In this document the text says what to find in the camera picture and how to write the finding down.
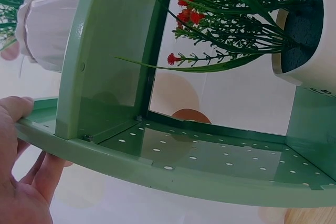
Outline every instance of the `green plant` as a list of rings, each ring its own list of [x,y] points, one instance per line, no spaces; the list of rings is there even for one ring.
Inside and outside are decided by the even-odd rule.
[[[0,43],[2,49],[16,41],[17,11],[25,0],[0,0]]]
[[[178,15],[165,7],[177,20],[177,28],[173,30],[176,38],[189,38],[194,40],[195,44],[210,42],[216,49],[216,55],[170,54],[168,57],[170,65],[178,63],[180,66],[187,62],[191,63],[191,67],[163,69],[215,72],[245,65],[264,54],[304,47],[289,37],[274,22],[270,13],[279,9],[299,12],[302,7],[313,5],[314,2],[312,0],[178,0],[178,4],[184,7]],[[206,62],[207,66],[195,67],[202,61]]]

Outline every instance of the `white pot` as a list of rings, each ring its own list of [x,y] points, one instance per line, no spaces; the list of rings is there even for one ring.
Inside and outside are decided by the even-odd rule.
[[[17,14],[20,53],[44,69],[61,72],[79,0],[25,0]]]
[[[319,45],[313,56],[302,66],[282,73],[281,54],[272,55],[272,67],[276,76],[316,93],[336,97],[336,4],[335,0],[323,0],[324,18]],[[288,12],[280,10],[277,24],[284,28]]]

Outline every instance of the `green side panel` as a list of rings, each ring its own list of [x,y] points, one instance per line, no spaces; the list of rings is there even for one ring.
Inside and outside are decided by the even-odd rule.
[[[34,111],[28,117],[32,123],[41,130],[55,133],[57,99],[37,100]]]
[[[153,43],[161,43],[158,24],[166,12],[155,3],[80,0],[62,75],[57,136],[91,135],[100,142],[134,124],[141,108],[136,97],[144,96],[148,70],[114,56],[157,58]]]
[[[336,98],[297,88],[287,144],[336,179]]]
[[[99,145],[63,140],[29,119],[17,129],[23,140],[61,158],[162,191],[251,206],[336,204],[336,182],[283,144],[210,136],[152,121]]]

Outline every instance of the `screw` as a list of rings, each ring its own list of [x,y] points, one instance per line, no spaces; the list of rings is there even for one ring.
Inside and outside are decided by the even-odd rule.
[[[92,135],[85,135],[83,137],[83,140],[88,141],[88,142],[93,142],[94,137]]]
[[[142,122],[143,121],[143,118],[141,115],[138,115],[135,120],[137,120],[138,122]]]

